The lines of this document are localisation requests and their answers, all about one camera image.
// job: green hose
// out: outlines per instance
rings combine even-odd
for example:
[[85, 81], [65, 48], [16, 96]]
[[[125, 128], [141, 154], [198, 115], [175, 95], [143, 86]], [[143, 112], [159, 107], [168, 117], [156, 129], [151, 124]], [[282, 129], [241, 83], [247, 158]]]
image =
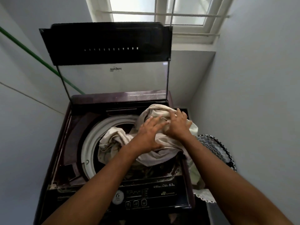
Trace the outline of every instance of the green hose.
[[[17, 44], [19, 47], [21, 47], [23, 50], [25, 50], [27, 53], [29, 53], [32, 57], [34, 57], [36, 60], [38, 60], [41, 64], [43, 64], [46, 68], [48, 68], [50, 71], [55, 73], [55, 75], [59, 76], [59, 73], [48, 63], [46, 63], [43, 59], [41, 59], [39, 56], [37, 56], [35, 53], [33, 53], [30, 49], [28, 49], [24, 44], [22, 44], [20, 41], [18, 41], [15, 37], [13, 37], [11, 34], [9, 34], [6, 30], [4, 30], [2, 27], [0, 27], [0, 32], [4, 34], [6, 37], [8, 37], [11, 41], [13, 41], [15, 44]], [[70, 85], [72, 88], [74, 88], [76, 91], [78, 91], [80, 94], [84, 95], [84, 92], [81, 91], [78, 87], [76, 87], [74, 84], [72, 84], [68, 79], [63, 77], [64, 81]]]

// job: hand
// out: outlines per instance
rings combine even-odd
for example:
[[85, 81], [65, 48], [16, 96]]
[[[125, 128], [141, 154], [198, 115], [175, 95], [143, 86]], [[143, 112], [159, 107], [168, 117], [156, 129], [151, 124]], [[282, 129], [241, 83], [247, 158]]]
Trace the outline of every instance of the hand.
[[161, 116], [150, 117], [141, 125], [137, 135], [124, 147], [133, 153], [136, 158], [141, 154], [148, 153], [154, 149], [163, 148], [162, 144], [155, 141], [156, 133], [161, 130], [169, 121], [158, 124]]
[[176, 112], [170, 111], [170, 128], [164, 132], [167, 136], [183, 141], [186, 137], [191, 136], [190, 126], [192, 121], [187, 122], [188, 116], [177, 108]]

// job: crumpled sheet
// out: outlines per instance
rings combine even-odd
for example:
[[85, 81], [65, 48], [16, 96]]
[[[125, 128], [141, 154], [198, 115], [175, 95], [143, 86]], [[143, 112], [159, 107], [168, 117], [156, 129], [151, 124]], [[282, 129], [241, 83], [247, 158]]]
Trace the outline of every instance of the crumpled sheet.
[[[159, 115], [162, 115], [161, 121], [168, 121], [170, 120], [169, 111], [171, 110], [175, 111], [174, 109], [165, 105], [152, 104], [139, 116], [136, 121], [135, 128], [133, 128], [129, 134], [126, 134], [121, 128], [110, 128], [100, 140], [98, 160], [104, 164], [107, 164], [111, 158], [118, 153], [122, 146], [128, 144], [130, 140], [132, 140], [132, 138], [137, 134], [140, 126], [149, 117], [158, 117]], [[169, 125], [166, 125], [164, 128], [164, 130], [168, 129]], [[194, 123], [190, 127], [190, 132], [194, 136], [197, 136], [198, 127]], [[159, 144], [162, 144], [164, 148], [142, 154], [136, 159], [136, 161], [145, 166], [154, 166], [168, 161], [169, 159], [175, 157], [179, 151], [182, 151], [187, 157], [192, 184], [196, 185], [200, 180], [200, 174], [183, 145], [179, 141], [166, 136], [162, 133], [162, 131], [159, 131], [156, 134], [155, 141]]]

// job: laundry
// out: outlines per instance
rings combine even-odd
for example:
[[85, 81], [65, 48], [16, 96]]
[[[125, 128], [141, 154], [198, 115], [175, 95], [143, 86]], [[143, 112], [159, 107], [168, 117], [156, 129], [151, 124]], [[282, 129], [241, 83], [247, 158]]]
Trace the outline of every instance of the laundry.
[[[170, 111], [175, 111], [174, 109], [160, 104], [153, 104], [149, 106], [137, 119], [135, 123], [135, 128], [131, 130], [129, 134], [126, 134], [125, 131], [121, 128], [112, 127], [100, 140], [99, 151], [98, 151], [98, 160], [104, 164], [107, 164], [111, 158], [113, 158], [120, 148], [130, 142], [132, 138], [137, 134], [140, 126], [151, 116], [158, 117], [162, 116], [161, 121], [170, 120]], [[196, 185], [200, 179], [200, 174], [194, 165], [192, 159], [187, 153], [184, 146], [177, 140], [174, 140], [165, 134], [163, 131], [159, 131], [155, 136], [155, 141], [164, 146], [163, 149], [156, 149], [149, 153], [140, 155], [136, 161], [145, 165], [145, 166], [154, 166], [163, 162], [168, 161], [169, 159], [175, 157], [179, 151], [182, 151], [183, 154], [187, 157], [187, 163], [189, 166], [189, 172], [191, 176], [191, 181], [193, 185]], [[197, 136], [198, 127], [193, 123], [190, 127], [190, 132]]]

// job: left hand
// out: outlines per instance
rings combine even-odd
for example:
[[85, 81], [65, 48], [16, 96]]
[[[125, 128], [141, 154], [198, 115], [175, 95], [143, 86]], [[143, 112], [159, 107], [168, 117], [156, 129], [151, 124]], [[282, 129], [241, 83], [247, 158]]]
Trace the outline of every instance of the left hand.
[[164, 121], [159, 123], [159, 117], [150, 117], [144, 124], [141, 125], [137, 135], [124, 147], [127, 148], [137, 158], [141, 154], [148, 153], [154, 149], [163, 148], [162, 144], [158, 144], [155, 141], [156, 133], [161, 130], [169, 122]]

